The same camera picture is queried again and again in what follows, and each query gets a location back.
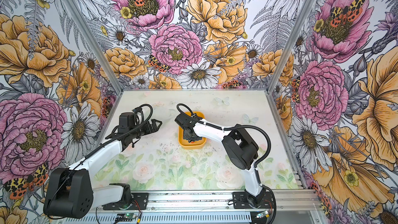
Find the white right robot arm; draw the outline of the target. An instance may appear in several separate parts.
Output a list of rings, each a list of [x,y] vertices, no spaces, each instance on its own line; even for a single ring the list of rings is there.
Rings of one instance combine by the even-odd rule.
[[[183,131],[183,139],[196,142],[202,138],[219,142],[223,145],[229,160],[241,171],[245,181],[246,202],[253,208],[261,205],[265,196],[266,187],[261,183],[258,173],[258,164],[265,160],[271,152],[271,139],[259,127],[253,125],[236,124],[233,127],[224,127],[208,122],[197,115],[179,114],[175,122]],[[248,133],[248,129],[260,132],[266,139],[267,150],[259,157],[259,146]]]

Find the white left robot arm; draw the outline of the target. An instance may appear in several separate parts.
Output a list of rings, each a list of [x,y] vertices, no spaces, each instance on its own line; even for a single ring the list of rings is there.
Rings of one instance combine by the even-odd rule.
[[[133,203],[128,184],[113,183],[93,188],[95,175],[134,141],[159,131],[162,122],[142,113],[127,112],[119,116],[106,142],[67,168],[54,170],[48,180],[43,212],[50,218],[83,218],[91,209],[110,205],[127,208]]]

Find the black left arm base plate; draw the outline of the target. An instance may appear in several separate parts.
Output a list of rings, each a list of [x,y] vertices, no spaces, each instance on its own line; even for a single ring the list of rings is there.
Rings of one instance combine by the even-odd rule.
[[[109,203],[103,205],[103,210],[116,211],[116,210],[145,210],[148,204],[149,193],[136,193],[133,192],[127,198],[123,197],[116,203]]]

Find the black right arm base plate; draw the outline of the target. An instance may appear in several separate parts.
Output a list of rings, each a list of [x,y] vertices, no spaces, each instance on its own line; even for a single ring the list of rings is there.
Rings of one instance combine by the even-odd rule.
[[[235,191],[232,192],[232,206],[235,209],[275,209],[276,201],[269,190],[262,190],[258,196],[246,191]]]

